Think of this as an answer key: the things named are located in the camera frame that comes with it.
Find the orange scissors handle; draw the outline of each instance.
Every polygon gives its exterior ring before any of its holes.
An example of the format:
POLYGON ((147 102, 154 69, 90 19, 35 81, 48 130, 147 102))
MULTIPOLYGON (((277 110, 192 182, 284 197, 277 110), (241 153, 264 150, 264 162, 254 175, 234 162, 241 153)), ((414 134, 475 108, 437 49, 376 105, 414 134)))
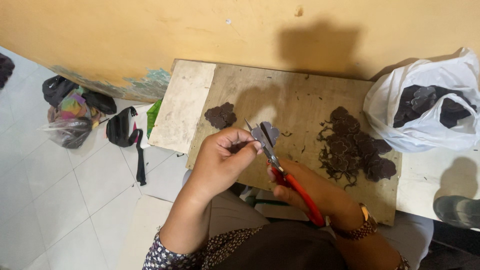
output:
POLYGON ((308 195, 308 193, 305 191, 305 189, 297 182, 297 179, 293 177, 291 174, 286 174, 283 175, 281 172, 279 172, 275 167, 272 166, 272 172, 274 173, 276 177, 276 183, 279 185, 283 185, 286 187, 290 187, 291 189, 295 190, 300 194, 300 196, 303 198, 305 201, 305 204, 307 204, 308 209, 310 210, 309 213, 307 213, 307 217, 317 226, 323 227, 325 225, 324 218, 322 217, 322 214, 318 210, 317 205, 314 203, 312 198, 308 195))

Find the green bag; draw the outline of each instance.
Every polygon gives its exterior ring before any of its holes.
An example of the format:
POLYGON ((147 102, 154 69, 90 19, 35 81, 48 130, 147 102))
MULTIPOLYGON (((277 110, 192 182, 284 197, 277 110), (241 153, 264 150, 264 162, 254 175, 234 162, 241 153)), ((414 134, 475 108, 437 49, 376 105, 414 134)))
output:
POLYGON ((155 104, 147 111, 147 138, 150 139, 150 133, 155 125, 155 120, 162 105, 162 100, 157 100, 155 104))

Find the scissor blade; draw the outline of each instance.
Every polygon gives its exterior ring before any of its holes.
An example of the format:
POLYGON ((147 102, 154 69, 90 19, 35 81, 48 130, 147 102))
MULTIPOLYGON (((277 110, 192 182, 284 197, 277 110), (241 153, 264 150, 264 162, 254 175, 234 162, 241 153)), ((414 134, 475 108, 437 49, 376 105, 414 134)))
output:
POLYGON ((264 149, 264 153, 265 155, 268 157, 268 159, 270 160, 270 162, 272 163, 272 165, 275 167, 275 168, 279 168, 280 167, 280 162, 278 162, 278 159, 275 155, 275 152, 273 151, 273 148, 270 144, 270 142, 268 141, 267 139, 267 135, 264 133, 263 130, 260 129, 260 132, 259 132, 260 136, 261 136, 261 143, 263 144, 263 149, 264 149))
POLYGON ((267 138, 268 143, 270 144, 271 147, 273 147, 272 139, 270 138, 270 135, 268 134, 267 128, 264 125, 264 122, 260 123, 260 128, 264 132, 265 137, 267 138))
POLYGON ((247 127, 248 127, 248 129, 250 129, 250 132, 252 132, 252 130, 253 130, 252 127, 251 127, 250 124, 248 123, 247 119, 246 119, 246 118, 244 118, 244 119, 245 119, 245 122, 247 122, 247 127))

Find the person's left hand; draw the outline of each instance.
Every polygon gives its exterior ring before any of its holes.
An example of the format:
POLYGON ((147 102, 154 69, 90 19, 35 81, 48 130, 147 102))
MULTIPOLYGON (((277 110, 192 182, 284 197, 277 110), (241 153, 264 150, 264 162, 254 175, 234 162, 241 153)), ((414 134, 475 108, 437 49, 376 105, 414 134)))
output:
POLYGON ((262 145, 244 129, 229 127, 205 138, 187 184, 209 200, 227 190, 262 153, 262 145))

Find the patterned blouse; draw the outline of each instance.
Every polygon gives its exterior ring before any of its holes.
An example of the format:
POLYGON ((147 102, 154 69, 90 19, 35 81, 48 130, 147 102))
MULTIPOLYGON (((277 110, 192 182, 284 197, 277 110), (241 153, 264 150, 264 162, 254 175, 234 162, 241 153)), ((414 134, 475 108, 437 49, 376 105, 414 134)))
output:
MULTIPOLYGON (((211 269, 230 256, 237 247, 262 228, 263 226, 254 229, 240 229, 217 235, 210 238, 205 247, 191 254, 177 254, 169 251, 160 243, 157 233, 142 270, 211 269)), ((410 269, 407 260, 402 256, 400 265, 394 270, 410 269)))

